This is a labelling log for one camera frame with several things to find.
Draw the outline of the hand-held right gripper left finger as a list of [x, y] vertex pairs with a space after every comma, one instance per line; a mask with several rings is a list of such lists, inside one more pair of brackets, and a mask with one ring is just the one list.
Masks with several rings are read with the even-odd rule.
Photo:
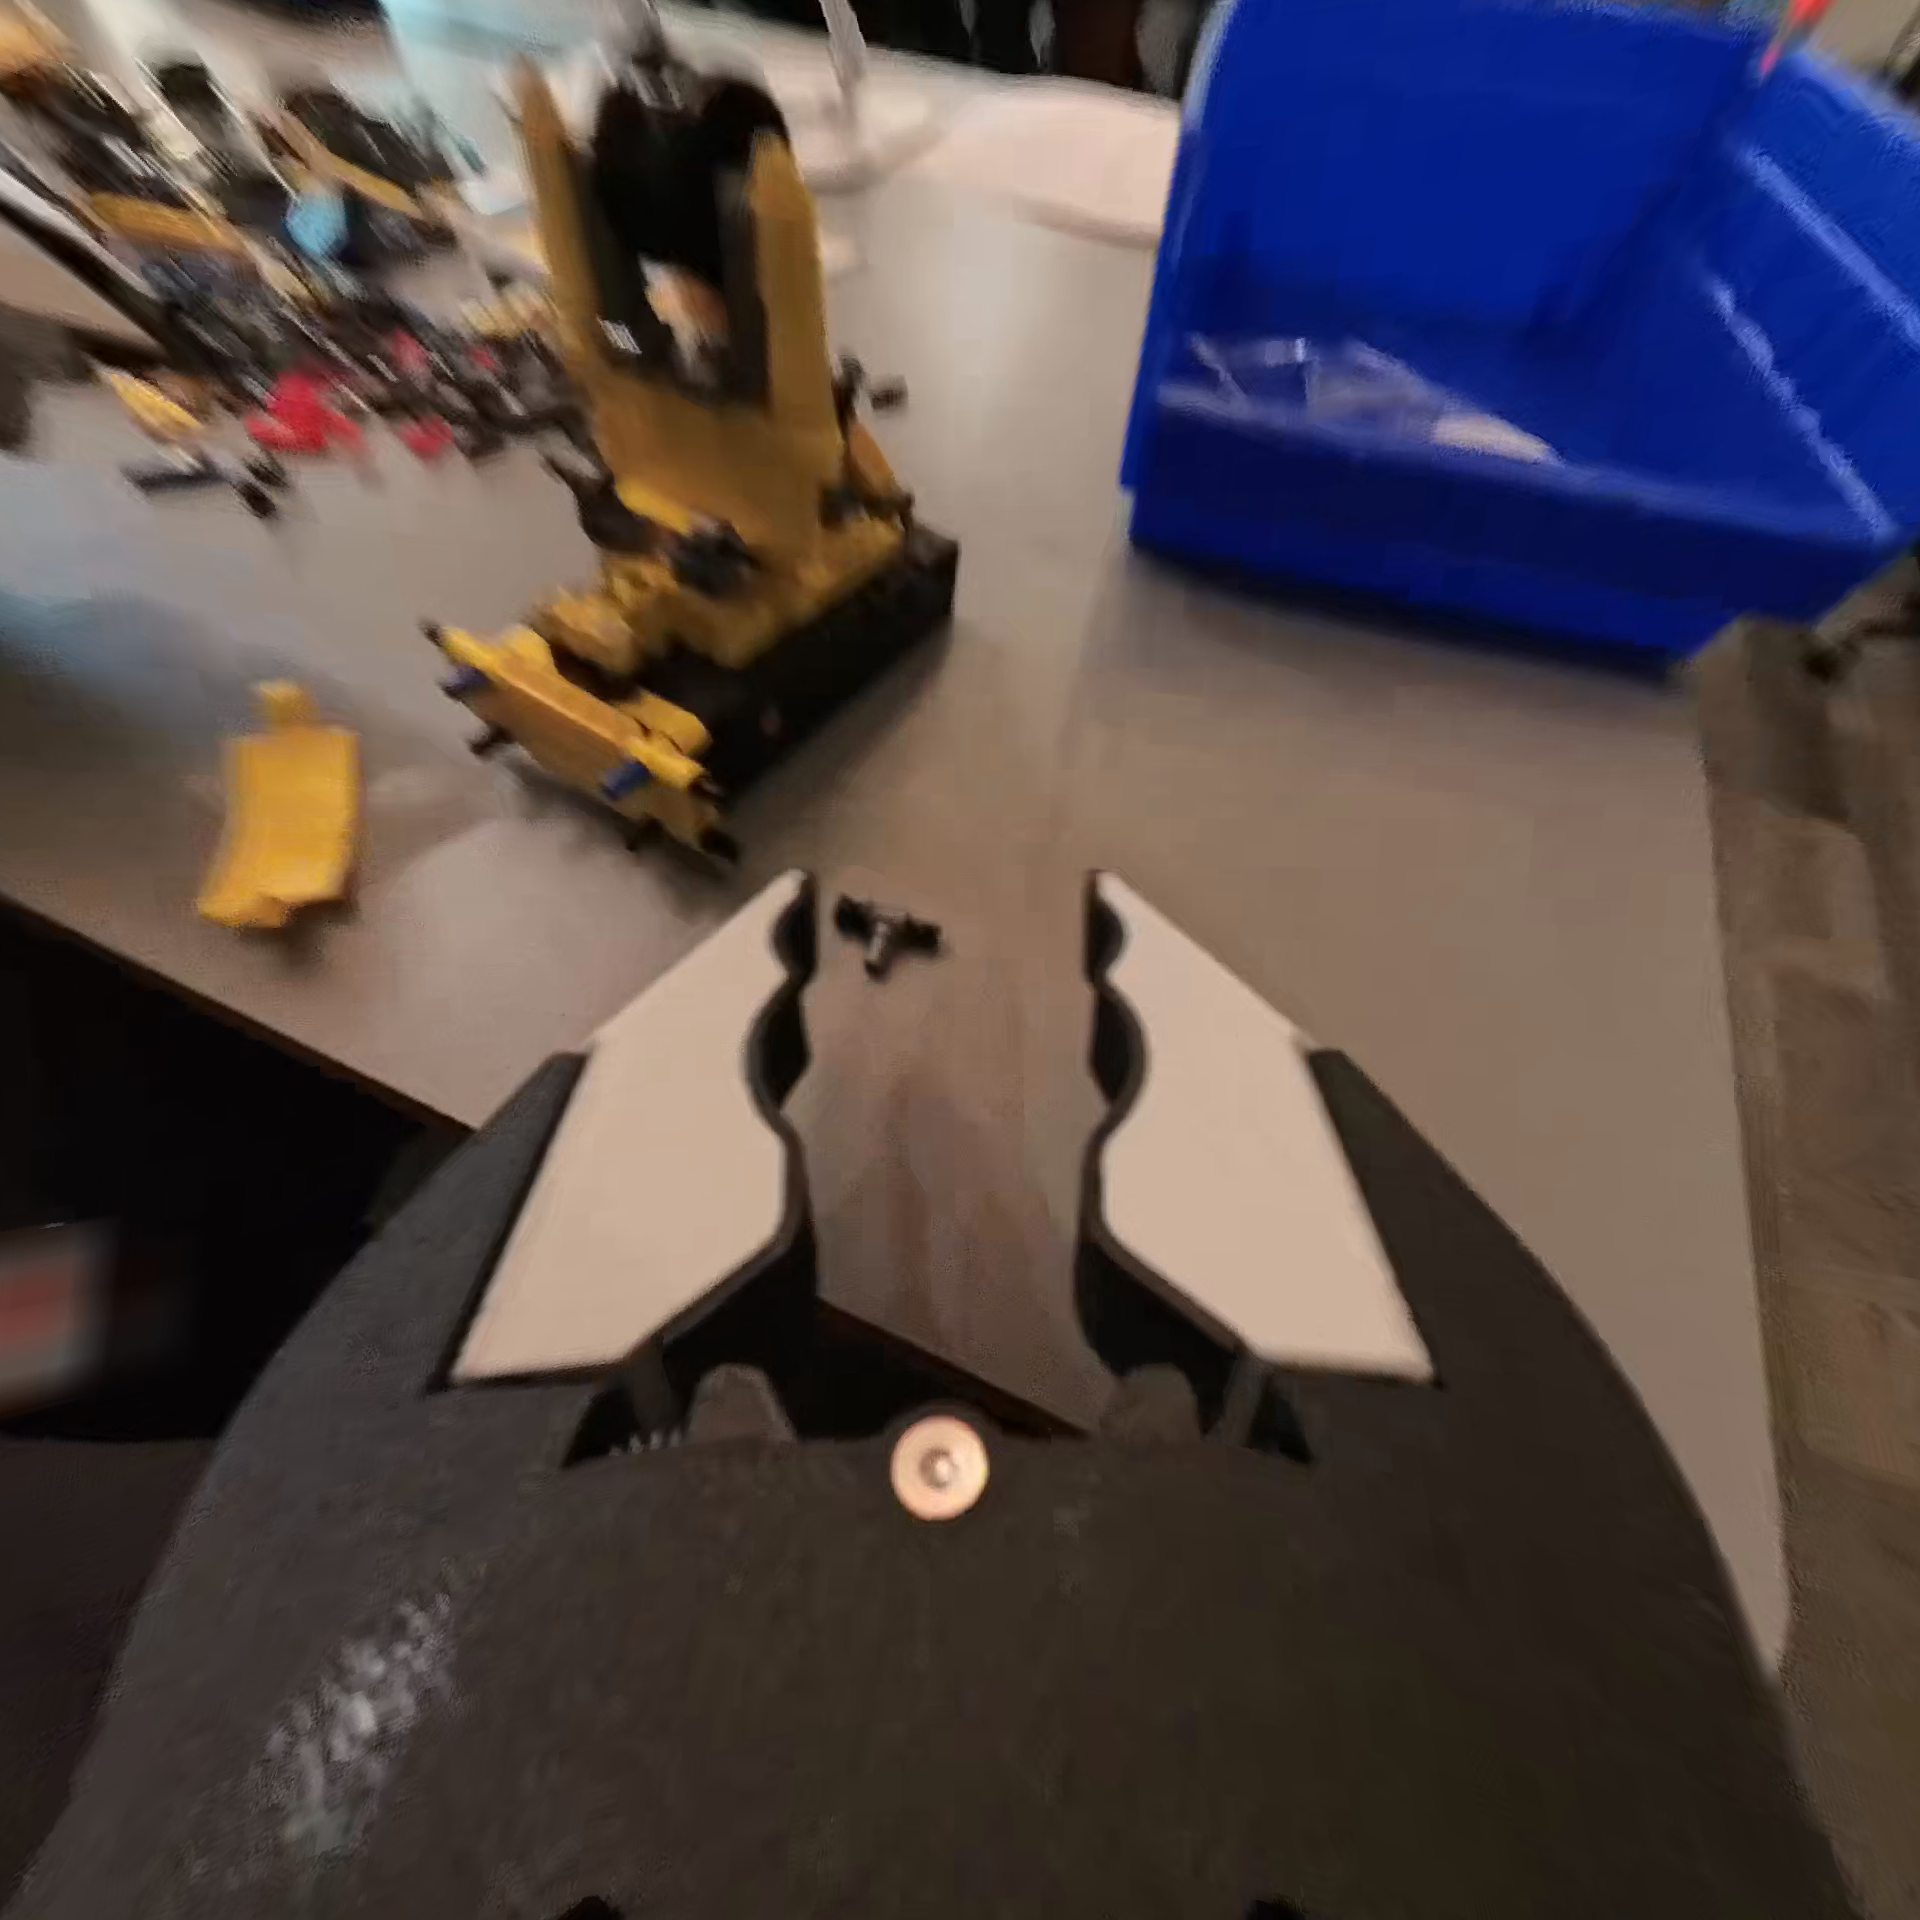
[[452, 1381], [591, 1375], [796, 1250], [820, 889], [782, 869], [602, 1021], [452, 1353]]

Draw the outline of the small toy connector piece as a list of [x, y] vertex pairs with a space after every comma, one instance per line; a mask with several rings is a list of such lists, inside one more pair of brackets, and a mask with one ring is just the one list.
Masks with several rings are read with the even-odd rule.
[[831, 898], [831, 933], [863, 956], [863, 976], [871, 984], [882, 984], [900, 959], [940, 959], [947, 956], [947, 933], [940, 925], [863, 896], [835, 896]]

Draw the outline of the yellow black toy brick model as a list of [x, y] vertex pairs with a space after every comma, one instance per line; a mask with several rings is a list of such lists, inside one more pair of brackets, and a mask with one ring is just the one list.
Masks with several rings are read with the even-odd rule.
[[957, 543], [828, 344], [820, 213], [762, 83], [635, 49], [577, 136], [516, 62], [511, 116], [577, 398], [545, 467], [594, 576], [426, 640], [472, 756], [730, 866], [730, 803], [949, 625]]

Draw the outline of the blue storage bin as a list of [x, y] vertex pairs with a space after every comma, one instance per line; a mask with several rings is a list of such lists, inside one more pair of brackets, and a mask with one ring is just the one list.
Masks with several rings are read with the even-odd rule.
[[[1122, 446], [1128, 542], [1687, 661], [1914, 547], [1914, 112], [1691, 9], [1224, 6]], [[1566, 462], [1168, 414], [1186, 335], [1361, 339]]]

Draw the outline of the yellow curved toy panel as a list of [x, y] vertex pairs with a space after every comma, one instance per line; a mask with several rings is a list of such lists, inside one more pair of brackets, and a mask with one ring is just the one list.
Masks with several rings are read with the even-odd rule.
[[355, 889], [364, 746], [302, 684], [259, 684], [249, 707], [249, 734], [221, 746], [221, 832], [191, 909], [232, 933], [283, 933]]

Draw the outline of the pile of small toy parts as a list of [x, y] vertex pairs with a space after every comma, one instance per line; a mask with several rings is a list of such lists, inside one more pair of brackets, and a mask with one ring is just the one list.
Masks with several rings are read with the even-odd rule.
[[36, 386], [97, 376], [149, 445], [136, 494], [259, 521], [372, 427], [422, 466], [598, 466], [536, 268], [494, 253], [399, 67], [93, 49], [55, 6], [6, 6], [6, 452], [35, 446]]

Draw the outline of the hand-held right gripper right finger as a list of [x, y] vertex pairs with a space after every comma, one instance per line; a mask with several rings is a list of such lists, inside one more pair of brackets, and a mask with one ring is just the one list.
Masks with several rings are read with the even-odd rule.
[[1113, 869], [1087, 878], [1097, 1084], [1087, 1245], [1224, 1357], [1435, 1381], [1310, 1034]]

